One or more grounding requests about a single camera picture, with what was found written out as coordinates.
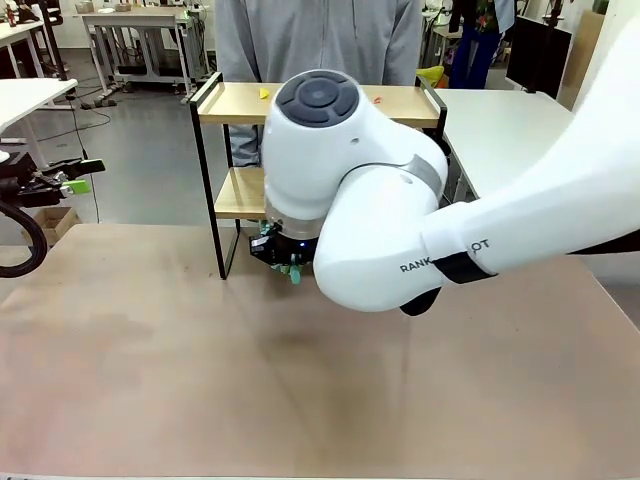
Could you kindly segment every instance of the pole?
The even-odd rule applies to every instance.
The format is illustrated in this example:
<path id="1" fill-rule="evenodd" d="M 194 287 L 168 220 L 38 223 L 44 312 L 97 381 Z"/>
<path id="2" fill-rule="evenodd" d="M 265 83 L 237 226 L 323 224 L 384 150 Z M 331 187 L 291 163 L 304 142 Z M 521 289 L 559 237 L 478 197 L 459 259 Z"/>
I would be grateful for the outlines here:
<path id="1" fill-rule="evenodd" d="M 44 29 L 49 37 L 49 47 L 51 48 L 51 55 L 55 60 L 56 68 L 58 70 L 58 78 L 62 81 L 67 80 L 67 74 L 64 71 L 64 65 L 62 64 L 62 58 L 60 57 L 60 50 L 58 49 L 58 42 L 51 28 L 51 20 L 49 20 L 49 7 L 47 0 L 38 0 L 40 6 L 40 12 L 42 12 L 42 21 L 44 22 Z"/>

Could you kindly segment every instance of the button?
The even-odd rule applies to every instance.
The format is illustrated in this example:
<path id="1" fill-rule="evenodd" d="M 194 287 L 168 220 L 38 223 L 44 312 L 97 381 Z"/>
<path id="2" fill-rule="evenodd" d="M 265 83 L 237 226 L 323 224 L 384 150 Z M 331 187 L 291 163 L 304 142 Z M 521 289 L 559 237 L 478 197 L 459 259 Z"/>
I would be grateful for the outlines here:
<path id="1" fill-rule="evenodd" d="M 340 89 L 338 101 L 333 104 L 333 110 L 340 117 L 349 113 L 358 106 L 359 101 L 358 89 L 355 85 L 346 85 Z"/>
<path id="2" fill-rule="evenodd" d="M 277 105 L 284 105 L 285 103 L 290 102 L 294 98 L 296 98 L 296 91 L 298 87 L 307 79 L 305 75 L 301 75 L 299 77 L 292 78 L 287 83 L 284 84 L 282 90 L 278 92 L 278 96 L 276 97 Z"/>
<path id="3" fill-rule="evenodd" d="M 333 80 L 311 78 L 298 90 L 298 99 L 308 107 L 322 108 L 335 102 L 338 93 L 338 86 Z"/>
<path id="4" fill-rule="evenodd" d="M 308 123 L 325 123 L 329 121 L 329 114 L 325 110 L 309 108 L 301 103 L 287 105 L 285 115 L 293 117 L 293 120 L 297 120 L 297 123 L 301 125 Z"/>

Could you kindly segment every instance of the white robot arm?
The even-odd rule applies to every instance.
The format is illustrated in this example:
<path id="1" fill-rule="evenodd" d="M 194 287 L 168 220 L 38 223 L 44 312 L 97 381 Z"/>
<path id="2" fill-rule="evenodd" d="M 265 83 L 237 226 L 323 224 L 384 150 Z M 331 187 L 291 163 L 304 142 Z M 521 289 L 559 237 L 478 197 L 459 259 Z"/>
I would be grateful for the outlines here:
<path id="1" fill-rule="evenodd" d="M 628 58 L 639 38 L 634 21 L 535 166 L 493 195 L 440 210 L 447 164 L 431 139 L 386 118 L 343 74 L 292 78 L 262 146 L 276 228 L 252 239 L 252 253 L 272 264 L 313 258 L 322 292 L 346 307 L 415 315 L 447 283 L 638 231 L 640 65 Z"/>

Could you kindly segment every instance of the black cable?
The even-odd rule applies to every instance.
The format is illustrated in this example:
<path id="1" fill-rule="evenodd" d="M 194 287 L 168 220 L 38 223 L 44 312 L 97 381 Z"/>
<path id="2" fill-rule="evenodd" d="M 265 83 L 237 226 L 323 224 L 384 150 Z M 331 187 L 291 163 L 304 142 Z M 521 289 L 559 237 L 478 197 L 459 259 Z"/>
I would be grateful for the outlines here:
<path id="1" fill-rule="evenodd" d="M 105 117 L 107 120 L 103 121 L 102 123 L 96 123 L 94 125 L 85 125 L 84 127 L 79 127 L 78 128 L 79 132 L 82 132 L 83 130 L 89 130 L 90 128 L 102 127 L 102 126 L 107 125 L 108 123 L 111 122 L 111 117 L 109 115 L 105 115 L 104 113 L 96 112 L 95 110 L 88 110 L 88 111 L 91 112 L 91 113 L 95 113 L 96 115 L 100 115 L 101 117 Z M 63 137 L 65 135 L 69 135 L 70 133 L 74 133 L 75 131 L 76 131 L 76 129 L 74 128 L 73 130 L 69 130 L 68 132 L 58 133 L 57 135 L 52 135 L 50 137 L 39 138 L 38 142 L 46 142 L 47 140 L 53 140 L 54 138 Z"/>
<path id="2" fill-rule="evenodd" d="M 82 143 L 82 138 L 80 137 L 80 131 L 78 130 L 78 120 L 76 118 L 76 111 L 71 104 L 71 100 L 69 100 L 69 106 L 71 107 L 71 113 L 73 114 L 73 126 L 76 130 L 76 136 L 78 137 L 78 143 L 80 143 L 80 148 L 82 149 L 82 158 L 85 160 L 89 160 L 89 155 L 87 155 L 87 150 L 84 148 L 84 144 Z M 93 193 L 93 204 L 96 206 L 96 223 L 100 223 L 100 209 L 98 208 L 98 199 L 96 198 L 96 186 L 93 183 L 93 173 L 89 174 L 89 178 L 91 179 L 91 193 Z"/>
<path id="3" fill-rule="evenodd" d="M 47 245 L 47 238 L 44 236 L 44 232 L 42 231 L 42 228 L 40 228 L 40 225 L 38 225 L 33 218 L 19 208 L 0 200 L 0 212 L 17 222 L 25 229 L 29 234 L 29 237 L 31 237 L 31 243 L 33 244 L 33 247 L 31 248 L 31 258 L 25 260 L 19 265 L 0 267 L 0 278 L 21 277 L 32 272 L 42 264 L 47 256 L 47 250 L 49 248 Z"/>
<path id="4" fill-rule="evenodd" d="M 102 87 L 97 87 L 95 90 L 91 90 L 90 92 L 87 93 L 83 93 L 82 95 L 77 95 L 76 98 L 83 98 L 83 97 L 87 97 L 89 95 L 93 95 L 94 93 L 99 92 L 100 90 L 102 90 Z"/>

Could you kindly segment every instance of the cardboard box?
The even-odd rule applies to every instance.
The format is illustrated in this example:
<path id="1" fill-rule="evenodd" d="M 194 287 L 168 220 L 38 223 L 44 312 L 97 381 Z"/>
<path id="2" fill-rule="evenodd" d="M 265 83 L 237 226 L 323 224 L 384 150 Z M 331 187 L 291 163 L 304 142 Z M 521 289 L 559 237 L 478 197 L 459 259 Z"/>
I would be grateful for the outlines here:
<path id="1" fill-rule="evenodd" d="M 44 231 L 49 247 L 53 247 L 60 239 L 78 223 L 82 223 L 75 209 L 71 207 L 47 207 L 40 210 L 33 216 L 33 219 Z M 22 236 L 31 245 L 31 237 L 26 231 L 22 231 Z"/>

